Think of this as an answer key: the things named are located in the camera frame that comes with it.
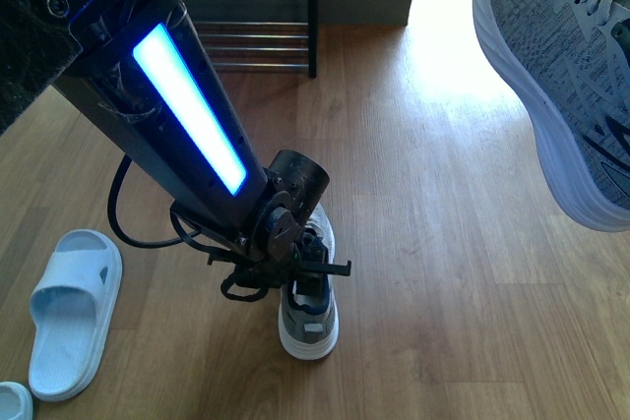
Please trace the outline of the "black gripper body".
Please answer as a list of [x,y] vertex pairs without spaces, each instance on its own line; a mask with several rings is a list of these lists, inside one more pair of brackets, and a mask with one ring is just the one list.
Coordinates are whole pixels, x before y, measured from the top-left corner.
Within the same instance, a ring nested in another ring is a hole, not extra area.
[[240,263],[221,283],[228,292],[234,286],[267,292],[296,282],[304,292],[317,292],[328,275],[349,276],[351,263],[336,265],[334,235],[324,208],[318,204],[304,225],[283,207],[264,221],[263,242],[267,255],[257,263]]

